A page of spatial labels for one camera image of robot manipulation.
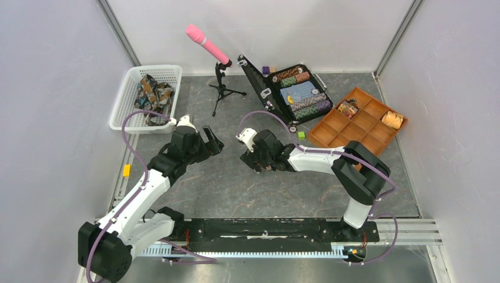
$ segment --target open case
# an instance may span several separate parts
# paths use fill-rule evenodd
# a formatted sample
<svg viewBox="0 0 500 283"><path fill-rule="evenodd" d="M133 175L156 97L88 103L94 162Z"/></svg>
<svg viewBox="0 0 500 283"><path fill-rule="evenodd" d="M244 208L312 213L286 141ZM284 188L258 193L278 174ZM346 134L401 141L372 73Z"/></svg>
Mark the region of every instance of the open case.
<svg viewBox="0 0 500 283"><path fill-rule="evenodd" d="M321 81L321 79L317 75L312 74L304 64L297 64L295 66L279 70L275 73L270 74L267 77L264 77L262 73L257 68L255 68L255 66L243 55L240 55L238 57L238 65L245 72L246 77L250 81L250 84L254 88L255 92L257 93L257 96L259 97L265 109L275 114L282 121L287 123L292 133L297 131L296 125L323 116L333 108L333 103L331 102L327 94L326 85L323 83L323 81ZM275 77L283 73L292 72L293 70L299 70L298 73L300 74L308 72L309 78L307 80L295 83L288 87L283 87L281 85L281 80L277 80ZM307 106L306 108L308 109L303 108L297 110L296 112L293 112L290 106L290 103L293 102L285 101L285 99L281 94L281 90L290 88L292 86L299 86L300 84L306 83L307 81L310 82L308 83L308 85L312 84L313 86L312 93L315 95L324 94L325 100L323 101L327 101L328 103L326 102L323 103L323 101L321 101L322 102L321 108L317 107L314 110L311 109L311 107L315 107L316 105L319 104L318 103ZM295 114L301 110L310 110L308 112L315 111L315 113L307 114L306 116L297 118Z"/></svg>

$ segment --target poker chip set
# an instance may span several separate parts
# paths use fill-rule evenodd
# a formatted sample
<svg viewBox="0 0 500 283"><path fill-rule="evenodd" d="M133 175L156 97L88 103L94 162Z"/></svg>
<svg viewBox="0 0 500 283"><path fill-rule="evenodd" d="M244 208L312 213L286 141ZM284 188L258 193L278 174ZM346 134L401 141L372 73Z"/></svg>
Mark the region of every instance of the poker chip set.
<svg viewBox="0 0 500 283"><path fill-rule="evenodd" d="M292 132L296 125L323 116L333 107L326 85L320 84L304 64L279 71L264 67L262 73L243 55L238 64L265 109L287 123Z"/></svg>

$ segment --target gray floor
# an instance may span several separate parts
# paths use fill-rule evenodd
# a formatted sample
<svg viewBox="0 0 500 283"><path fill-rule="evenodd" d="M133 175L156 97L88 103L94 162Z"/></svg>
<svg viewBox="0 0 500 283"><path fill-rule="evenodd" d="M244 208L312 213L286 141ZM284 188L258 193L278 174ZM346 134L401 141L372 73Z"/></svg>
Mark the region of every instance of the gray floor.
<svg viewBox="0 0 500 283"><path fill-rule="evenodd" d="M354 87L360 87L380 99L371 74L322 74L321 78L328 86L328 95L334 103ZM199 129L210 125L225 147L220 155L189 166L186 174L152 208L169 206L184 213L187 218L341 217L349 196L335 176L316 172L262 172L257 175L240 161L245 148L235 138L238 124L246 113L262 110L263 107L245 76L228 76L224 82L228 88L246 91L248 95L232 94L225 98L219 103L216 117L212 117L217 92L208 84L216 84L215 77L182 78L176 118L190 114L193 124ZM309 121L298 129L307 134L319 120L321 118ZM257 131L269 129L284 144L290 142L282 126L272 117L262 114L252 116L245 126ZM169 140L169 135L141 135L137 151L149 161ZM311 146L307 141L302 144ZM415 198L395 140L380 158L391 169L390 177L399 185L399 191L381 201L375 213L417 216ZM128 189L141 174L141 167L135 160Z"/></svg>
<svg viewBox="0 0 500 283"><path fill-rule="evenodd" d="M385 249L369 246L368 258ZM425 246L396 246L384 260L357 267L338 259L220 258L215 265L169 266L158 258L136 258L120 283L136 282L433 283L436 278Z"/></svg>

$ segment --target pink microphone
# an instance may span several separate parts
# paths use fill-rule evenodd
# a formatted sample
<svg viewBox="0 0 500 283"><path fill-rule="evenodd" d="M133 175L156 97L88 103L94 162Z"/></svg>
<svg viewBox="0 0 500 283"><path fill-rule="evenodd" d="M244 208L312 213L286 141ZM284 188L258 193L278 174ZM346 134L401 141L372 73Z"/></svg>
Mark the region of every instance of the pink microphone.
<svg viewBox="0 0 500 283"><path fill-rule="evenodd" d="M231 67L231 61L229 58L215 46L210 40L206 38L203 32L196 25L188 25L186 28L186 34L192 41L201 45L205 50L212 54L217 60L219 60L226 67Z"/></svg>

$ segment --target gray mat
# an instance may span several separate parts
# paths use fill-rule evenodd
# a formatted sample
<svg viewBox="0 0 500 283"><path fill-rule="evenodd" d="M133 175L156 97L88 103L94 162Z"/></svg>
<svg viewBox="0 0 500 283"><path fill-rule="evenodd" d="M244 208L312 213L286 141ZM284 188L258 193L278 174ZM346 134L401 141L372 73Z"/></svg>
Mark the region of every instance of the gray mat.
<svg viewBox="0 0 500 283"><path fill-rule="evenodd" d="M328 86L333 103L340 101L354 87L360 87L380 99L373 77L369 73L321 74ZM243 75L223 79L228 88L246 91L248 95L231 94L219 102L218 112L212 117L217 91L208 86L216 84L215 77L183 77L177 102L176 118L190 114L193 124L201 129L211 126L215 135L225 144L222 153L187 168L168 192L152 206L169 206L187 218L250 218L250 217L341 217L347 208L349 196L334 175L316 172L262 172L257 175L242 161L245 148L235 138L241 118L253 110L263 110L248 79ZM320 118L298 127L306 134ZM245 126L256 131L271 130L284 144L287 134L272 117L258 114ZM137 151L147 162L170 140L170 135L144 134L139 137ZM312 146L307 140L301 142ZM375 213L393 212L396 216L418 216L416 202L403 165L400 150L394 140L380 156L391 169L391 178L399 191L381 201ZM141 166L132 165L129 187L141 176Z"/></svg>

